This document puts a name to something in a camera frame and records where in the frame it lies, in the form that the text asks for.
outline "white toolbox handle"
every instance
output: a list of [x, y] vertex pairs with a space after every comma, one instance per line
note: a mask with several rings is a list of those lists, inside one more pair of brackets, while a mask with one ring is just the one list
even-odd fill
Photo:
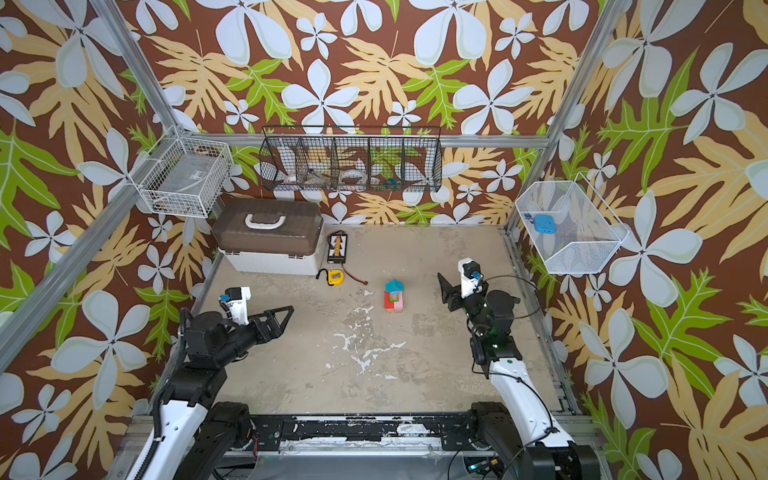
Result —
[[256, 223], [253, 220], [253, 214], [248, 214], [245, 217], [245, 226], [254, 230], [275, 230], [277, 227], [286, 223], [286, 216], [280, 215], [280, 219], [275, 223]]

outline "concrete floor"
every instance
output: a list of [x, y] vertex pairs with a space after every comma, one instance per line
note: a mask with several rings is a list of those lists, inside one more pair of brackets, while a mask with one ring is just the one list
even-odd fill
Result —
[[[221, 262], [203, 311], [218, 310], [217, 298], [227, 287], [249, 286], [250, 313], [286, 305], [296, 312], [282, 337], [227, 367], [217, 400], [244, 402], [262, 414], [458, 411], [477, 401], [501, 401], [485, 377], [470, 372], [465, 315], [442, 304], [436, 278], [440, 272], [458, 284], [456, 263], [465, 257], [477, 260], [486, 277], [510, 273], [499, 230], [344, 230], [347, 269], [367, 286], [349, 277], [331, 287], [313, 276], [239, 273], [228, 260]], [[405, 284], [403, 313], [384, 310], [384, 284], [392, 278]], [[493, 280], [491, 288], [520, 296], [511, 278]], [[559, 409], [528, 319], [516, 321], [512, 335], [542, 398]]]

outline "yellow tape measure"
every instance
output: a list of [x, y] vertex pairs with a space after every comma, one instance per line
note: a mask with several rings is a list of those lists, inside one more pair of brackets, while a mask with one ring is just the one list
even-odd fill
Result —
[[341, 270], [330, 270], [328, 272], [328, 284], [331, 286], [341, 285], [344, 281], [344, 272]]
[[317, 275], [315, 275], [315, 279], [318, 280], [320, 278], [320, 274], [322, 272], [326, 273], [326, 281], [330, 286], [336, 286], [341, 285], [344, 282], [344, 272], [341, 270], [330, 270], [328, 271], [325, 268], [321, 268]]

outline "white wire basket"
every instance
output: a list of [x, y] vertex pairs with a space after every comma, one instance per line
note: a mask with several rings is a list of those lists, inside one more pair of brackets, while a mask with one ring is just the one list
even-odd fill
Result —
[[[600, 273], [630, 233], [592, 184], [586, 179], [585, 183], [589, 194], [577, 181], [534, 182], [515, 201], [525, 229], [552, 275]], [[612, 215], [613, 225], [602, 212]], [[539, 233], [531, 223], [537, 215], [549, 215], [555, 232]]]
[[[166, 147], [162, 142], [170, 141]], [[158, 141], [146, 177], [136, 185], [155, 214], [208, 218], [233, 165], [224, 142], [198, 140], [169, 132]]]

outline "floral wallpaper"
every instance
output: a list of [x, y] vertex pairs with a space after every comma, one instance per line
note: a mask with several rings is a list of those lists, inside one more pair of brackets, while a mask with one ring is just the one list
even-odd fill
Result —
[[[0, 0], [0, 323], [159, 125], [86, 0]], [[134, 208], [0, 375], [0, 478], [103, 478], [210, 272], [207, 222]]]
[[[292, 125], [407, 133], [545, 134], [603, 1], [119, 2], [190, 131]], [[258, 145], [233, 149], [235, 196], [321, 203], [330, 223], [504, 223], [535, 151], [446, 151], [426, 194], [276, 192]], [[385, 155], [377, 167], [387, 168]], [[280, 172], [291, 175], [291, 172]]]
[[635, 1], [543, 175], [584, 174], [631, 235], [565, 276], [519, 238], [616, 478], [768, 478], [766, 18]]

